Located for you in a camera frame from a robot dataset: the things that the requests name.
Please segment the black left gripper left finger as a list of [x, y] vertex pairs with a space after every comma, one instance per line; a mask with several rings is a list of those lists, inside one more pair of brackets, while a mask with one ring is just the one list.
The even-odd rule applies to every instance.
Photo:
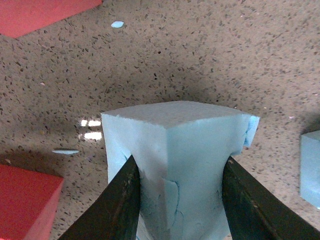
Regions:
[[131, 155], [98, 199], [60, 240], [135, 240], [140, 213], [140, 172]]

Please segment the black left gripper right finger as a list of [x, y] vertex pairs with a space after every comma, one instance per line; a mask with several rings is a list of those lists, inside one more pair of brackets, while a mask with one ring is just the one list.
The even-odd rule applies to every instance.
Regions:
[[234, 158], [222, 178], [222, 201], [234, 240], [319, 240], [320, 232], [284, 205]]

